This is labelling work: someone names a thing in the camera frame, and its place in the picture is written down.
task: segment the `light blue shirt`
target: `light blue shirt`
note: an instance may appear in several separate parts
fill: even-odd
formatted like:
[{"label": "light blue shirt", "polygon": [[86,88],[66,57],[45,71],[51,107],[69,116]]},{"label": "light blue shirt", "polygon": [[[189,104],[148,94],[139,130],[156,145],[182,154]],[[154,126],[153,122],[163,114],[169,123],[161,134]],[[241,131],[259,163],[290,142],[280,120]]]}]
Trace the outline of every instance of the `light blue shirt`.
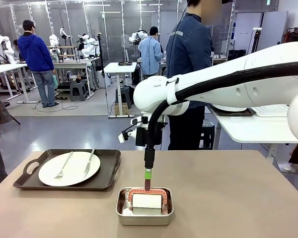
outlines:
[{"label": "light blue shirt", "polygon": [[162,60],[160,43],[153,36],[140,41],[143,74],[152,75],[159,71],[159,60]]}]

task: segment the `dark denim jacket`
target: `dark denim jacket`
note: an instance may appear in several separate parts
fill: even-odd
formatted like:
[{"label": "dark denim jacket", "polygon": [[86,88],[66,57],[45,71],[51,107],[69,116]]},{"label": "dark denim jacket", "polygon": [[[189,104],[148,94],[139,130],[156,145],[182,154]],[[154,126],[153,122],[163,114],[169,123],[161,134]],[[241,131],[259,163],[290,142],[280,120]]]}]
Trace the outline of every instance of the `dark denim jacket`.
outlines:
[{"label": "dark denim jacket", "polygon": [[[186,13],[176,32],[175,29],[176,27],[170,34],[166,49],[167,77],[210,67],[212,37],[209,28],[201,24],[201,18],[195,14]],[[200,105],[205,104],[191,102],[190,108]]]}]

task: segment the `stainless steel container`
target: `stainless steel container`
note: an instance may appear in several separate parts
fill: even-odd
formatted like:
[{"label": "stainless steel container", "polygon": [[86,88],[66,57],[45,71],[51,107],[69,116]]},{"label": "stainless steel container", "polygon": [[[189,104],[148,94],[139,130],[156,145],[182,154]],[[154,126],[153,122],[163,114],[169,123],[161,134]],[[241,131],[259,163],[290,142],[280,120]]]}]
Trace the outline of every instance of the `stainless steel container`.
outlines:
[{"label": "stainless steel container", "polygon": [[132,188],[143,187],[125,187],[118,193],[116,213],[119,218],[119,222],[124,226],[166,226],[172,220],[173,217],[173,200],[171,191],[164,187],[153,187],[153,189],[163,189],[167,193],[167,205],[166,215],[134,215],[132,212],[125,213],[124,210],[129,209],[128,193]]}]

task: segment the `brush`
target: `brush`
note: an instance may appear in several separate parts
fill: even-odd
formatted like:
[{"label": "brush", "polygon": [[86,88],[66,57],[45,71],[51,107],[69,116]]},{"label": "brush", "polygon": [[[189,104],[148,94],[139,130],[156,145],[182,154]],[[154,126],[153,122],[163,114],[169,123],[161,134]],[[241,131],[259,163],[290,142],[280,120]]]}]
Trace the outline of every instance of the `brush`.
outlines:
[{"label": "brush", "polygon": [[145,190],[151,189],[151,169],[145,169]]}]

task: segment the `ceiling light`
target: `ceiling light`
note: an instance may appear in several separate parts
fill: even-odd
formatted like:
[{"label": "ceiling light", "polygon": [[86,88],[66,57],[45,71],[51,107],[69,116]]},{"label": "ceiling light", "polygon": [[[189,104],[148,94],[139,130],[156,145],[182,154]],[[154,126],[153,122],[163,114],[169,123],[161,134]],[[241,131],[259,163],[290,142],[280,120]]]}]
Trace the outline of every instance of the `ceiling light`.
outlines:
[{"label": "ceiling light", "polygon": [[110,6],[110,4],[86,4],[85,6]]},{"label": "ceiling light", "polygon": [[100,11],[100,13],[121,13],[120,11]]}]

